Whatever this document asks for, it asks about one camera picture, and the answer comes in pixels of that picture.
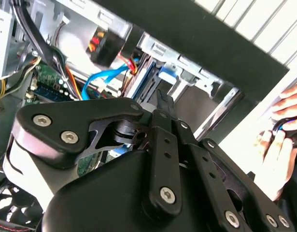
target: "bolt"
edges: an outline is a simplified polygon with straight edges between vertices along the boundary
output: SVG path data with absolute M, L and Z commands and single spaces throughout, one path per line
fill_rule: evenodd
M 175 202 L 175 194 L 174 192 L 168 188 L 168 187 L 163 187 L 160 190 L 160 196 L 161 198 L 168 204 L 174 204 Z
M 181 122 L 181 126 L 184 127 L 185 129 L 188 129 L 188 125 L 184 122 Z
M 79 137 L 72 131 L 64 131 L 61 134 L 61 139 L 67 144 L 75 144 L 79 141 Z
M 162 117 L 164 117 L 164 118 L 167 117 L 166 114 L 164 114 L 163 112 L 160 112 L 160 115 L 161 115 Z
M 290 227 L 289 223 L 286 221 L 286 219 L 284 219 L 283 216 L 278 215 L 278 217 L 279 217 L 279 220 L 281 221 L 281 223 L 282 223 L 285 227 L 287 227 L 287 228 Z
M 52 123 L 52 120 L 45 115 L 37 115 L 33 117 L 32 121 L 34 122 L 34 124 L 40 127 L 48 127 Z
M 228 221 L 228 223 L 230 223 L 231 226 L 233 226 L 234 228 L 238 228 L 240 226 L 240 221 L 231 211 L 226 211 L 225 216 L 226 220 Z
M 277 222 L 275 221 L 275 219 L 271 216 L 271 215 L 269 215 L 269 214 L 266 214 L 266 218 L 268 219 L 268 221 L 269 221 L 269 223 L 273 226 L 273 227 L 275 227 L 275 228 L 277 228 Z
M 135 109 L 135 110 L 138 110 L 139 108 L 136 106 L 136 105 L 134 105 L 134 104 L 131 104 L 131 107 L 133 108 L 133 109 Z
M 207 141 L 207 144 L 208 144 L 210 147 L 212 147 L 212 148 L 215 147 L 215 145 L 214 145 L 211 141 Z
M 37 57 L 38 56 L 38 52 L 37 51 L 32 51 L 31 53 L 34 57 Z

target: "black panel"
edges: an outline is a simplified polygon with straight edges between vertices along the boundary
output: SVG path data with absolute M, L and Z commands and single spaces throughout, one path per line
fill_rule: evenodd
M 218 106 L 206 92 L 193 86 L 186 89 L 175 104 L 177 117 L 195 132 Z
M 231 82 L 253 100 L 262 100 L 288 71 L 190 0 L 95 2 Z
M 180 168 L 184 210 L 169 223 L 151 221 L 141 206 L 145 151 L 126 153 L 55 194 L 42 222 L 44 232 L 208 232 L 195 175 Z

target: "metal panel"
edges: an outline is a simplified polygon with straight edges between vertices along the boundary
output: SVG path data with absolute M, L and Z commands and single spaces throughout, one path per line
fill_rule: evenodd
M 13 21 L 12 15 L 0 9 L 0 78 L 5 75 Z
M 191 1 L 95 2 L 256 101 L 262 100 L 286 73 L 284 67 Z

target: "blue cable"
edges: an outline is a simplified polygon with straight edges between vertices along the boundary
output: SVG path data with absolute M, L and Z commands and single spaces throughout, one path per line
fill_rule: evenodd
M 128 66 L 126 64 L 120 66 L 118 69 L 114 69 L 114 70 L 106 70 L 106 71 L 102 71 L 96 74 L 92 74 L 86 81 L 83 90 L 82 90 L 82 98 L 83 100 L 89 100 L 89 95 L 87 94 L 87 87 L 89 85 L 89 83 L 97 78 L 100 77 L 105 77 L 107 76 L 107 78 L 105 79 L 104 83 L 105 84 L 109 84 L 115 77 L 117 77 L 120 73 L 129 70 Z

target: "orange wire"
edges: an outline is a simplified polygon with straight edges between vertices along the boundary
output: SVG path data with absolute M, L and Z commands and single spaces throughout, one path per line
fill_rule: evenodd
M 80 100 L 82 100 L 81 93 L 80 93 L 80 91 L 79 91 L 79 89 L 78 89 L 78 87 L 77 87 L 77 85 L 76 85 L 75 78 L 74 78 L 73 74 L 71 73 L 70 69 L 69 69 L 67 66 L 66 66 L 66 70 L 67 70 L 67 73 L 68 73 L 68 75 L 69 75 L 70 80 L 71 80 L 72 83 L 73 83 L 73 86 L 74 86 L 74 88 L 75 88 L 76 93 L 78 94 Z

